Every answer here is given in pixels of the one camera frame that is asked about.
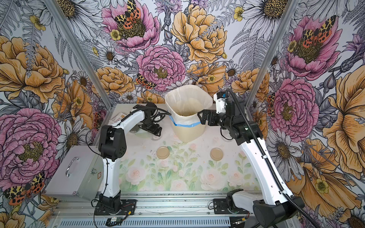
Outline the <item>glass tea jar beige lid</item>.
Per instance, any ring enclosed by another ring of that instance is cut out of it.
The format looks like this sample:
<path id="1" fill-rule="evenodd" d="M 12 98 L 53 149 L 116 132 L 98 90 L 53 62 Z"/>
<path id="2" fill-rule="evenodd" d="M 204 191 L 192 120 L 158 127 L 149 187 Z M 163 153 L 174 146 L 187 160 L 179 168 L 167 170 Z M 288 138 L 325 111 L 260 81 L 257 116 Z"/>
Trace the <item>glass tea jar beige lid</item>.
<path id="1" fill-rule="evenodd" d="M 140 130 L 139 125 L 135 125 L 133 128 L 131 128 L 131 130 L 129 131 L 132 134 L 137 133 Z"/>

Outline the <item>glass jar with tea leaves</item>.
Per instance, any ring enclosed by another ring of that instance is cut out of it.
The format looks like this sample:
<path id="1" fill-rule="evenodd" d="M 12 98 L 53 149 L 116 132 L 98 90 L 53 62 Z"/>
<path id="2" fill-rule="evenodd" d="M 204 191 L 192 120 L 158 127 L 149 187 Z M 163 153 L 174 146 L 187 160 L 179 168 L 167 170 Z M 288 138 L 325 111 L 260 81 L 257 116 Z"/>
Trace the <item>glass jar with tea leaves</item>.
<path id="1" fill-rule="evenodd" d="M 233 138 L 230 135 L 229 130 L 225 129 L 225 128 L 220 128 L 220 132 L 221 132 L 221 136 L 227 140 L 227 141 L 231 141 L 233 140 Z"/>

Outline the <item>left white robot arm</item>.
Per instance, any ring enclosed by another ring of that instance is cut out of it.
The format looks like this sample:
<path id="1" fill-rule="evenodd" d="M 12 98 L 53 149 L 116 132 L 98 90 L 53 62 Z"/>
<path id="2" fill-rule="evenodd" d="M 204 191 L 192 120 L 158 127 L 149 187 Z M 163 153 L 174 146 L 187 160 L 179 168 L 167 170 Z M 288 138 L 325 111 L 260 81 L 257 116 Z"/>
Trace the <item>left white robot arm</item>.
<path id="1" fill-rule="evenodd" d="M 154 103 L 137 104 L 119 122 L 104 125 L 100 128 L 97 155 L 103 159 L 104 186 L 99 194 L 99 199 L 91 201 L 91 203 L 97 202 L 96 205 L 93 205 L 95 208 L 94 215 L 128 215 L 120 198 L 121 191 L 119 187 L 120 163 L 127 150 L 126 135 L 135 126 L 138 126 L 142 130 L 160 137 L 162 127 L 158 123 L 165 116 L 170 115 L 171 113 L 157 107 Z"/>

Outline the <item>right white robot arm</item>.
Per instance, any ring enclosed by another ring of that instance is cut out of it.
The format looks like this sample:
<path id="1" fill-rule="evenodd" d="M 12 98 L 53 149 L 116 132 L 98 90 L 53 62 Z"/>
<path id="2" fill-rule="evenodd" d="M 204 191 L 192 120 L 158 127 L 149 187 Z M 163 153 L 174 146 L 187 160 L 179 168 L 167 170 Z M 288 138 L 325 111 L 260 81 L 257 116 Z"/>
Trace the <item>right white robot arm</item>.
<path id="1" fill-rule="evenodd" d="M 310 223 L 320 225 L 304 211 L 304 201 L 296 197 L 288 188 L 277 170 L 258 124 L 249 121 L 235 93 L 227 89 L 213 96 L 215 110 L 204 109 L 198 113 L 201 124 L 219 126 L 228 130 L 231 138 L 243 150 L 258 179 L 262 199 L 242 189 L 227 194 L 230 211 L 243 209 L 254 214 L 263 228 L 275 228 L 277 224 L 291 219 L 300 213 Z"/>

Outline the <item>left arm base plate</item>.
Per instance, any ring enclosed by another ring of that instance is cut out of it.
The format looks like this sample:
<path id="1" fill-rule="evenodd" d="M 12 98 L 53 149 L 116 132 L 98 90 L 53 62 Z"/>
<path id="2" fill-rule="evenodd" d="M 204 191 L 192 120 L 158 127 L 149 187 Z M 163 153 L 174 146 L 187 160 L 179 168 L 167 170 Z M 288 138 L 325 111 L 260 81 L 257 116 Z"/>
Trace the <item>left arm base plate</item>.
<path id="1" fill-rule="evenodd" d="M 96 216 L 129 216 L 134 215 L 137 200 L 135 199 L 120 199 L 112 203 L 98 202 L 95 208 Z"/>

